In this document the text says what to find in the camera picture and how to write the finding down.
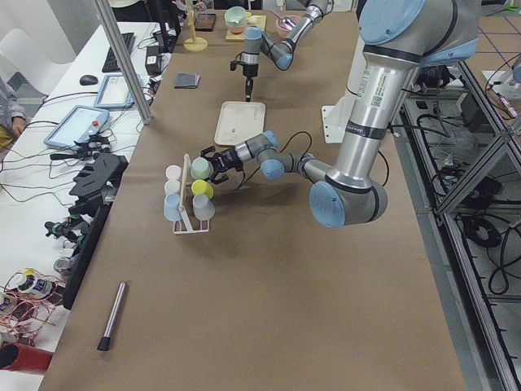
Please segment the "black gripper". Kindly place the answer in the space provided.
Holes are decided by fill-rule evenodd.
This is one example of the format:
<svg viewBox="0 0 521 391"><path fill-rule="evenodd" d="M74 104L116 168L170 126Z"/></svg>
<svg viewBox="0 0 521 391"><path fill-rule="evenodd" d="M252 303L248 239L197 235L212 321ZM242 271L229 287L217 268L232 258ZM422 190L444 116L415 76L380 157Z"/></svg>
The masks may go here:
<svg viewBox="0 0 521 391"><path fill-rule="evenodd" d="M253 78L256 77L256 64L244 64L243 75L247 78L245 82L245 101L250 101L254 85Z"/></svg>
<svg viewBox="0 0 521 391"><path fill-rule="evenodd" d="M212 176L209 180L215 185L227 181L228 175L224 173L237 168L237 152L234 147L218 152L214 146L210 146L203 149L200 156L210 161Z"/></svg>

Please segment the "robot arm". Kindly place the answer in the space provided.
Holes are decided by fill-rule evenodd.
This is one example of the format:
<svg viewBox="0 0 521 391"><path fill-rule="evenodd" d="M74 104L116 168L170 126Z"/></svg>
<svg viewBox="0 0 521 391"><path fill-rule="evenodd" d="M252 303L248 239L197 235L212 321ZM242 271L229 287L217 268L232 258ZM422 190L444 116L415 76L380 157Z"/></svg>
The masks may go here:
<svg viewBox="0 0 521 391"><path fill-rule="evenodd" d="M243 67L247 102L251 101L253 78L258 76L261 55L270 59L278 69L288 70L300 39L331 13L335 5L333 1L327 0L303 1L302 4L306 6L304 15L280 42L275 42L268 33L257 27L246 28L244 49L230 62L230 69L234 71L239 65ZM243 171L243 164L249 160L259 163L266 178L276 180L285 173L301 173L304 164L311 158L307 152L282 153L277 148L274 133L265 131L222 152L208 147L201 151L200 156L212 166L212 173L207 180L213 184L227 181L229 177L226 172L230 169Z"/></svg>
<svg viewBox="0 0 521 391"><path fill-rule="evenodd" d="M326 227L372 222L387 207L387 193L370 178L374 160L396 114L403 89L420 68L452 64L471 57L478 41L479 1L361 1L358 30L366 66L333 165L309 153L278 150L265 131L234 147L204 149L210 180L226 180L230 169L255 160L270 180L298 173L311 181L309 205Z"/></svg>

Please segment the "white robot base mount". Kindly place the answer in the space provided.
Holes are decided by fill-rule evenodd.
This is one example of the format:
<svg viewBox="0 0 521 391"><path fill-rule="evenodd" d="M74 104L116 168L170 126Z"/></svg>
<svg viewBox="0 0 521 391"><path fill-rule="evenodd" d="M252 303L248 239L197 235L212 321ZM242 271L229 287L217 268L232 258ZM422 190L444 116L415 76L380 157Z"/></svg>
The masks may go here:
<svg viewBox="0 0 521 391"><path fill-rule="evenodd" d="M342 143L352 105L322 106L322 130L326 143Z"/></svg>

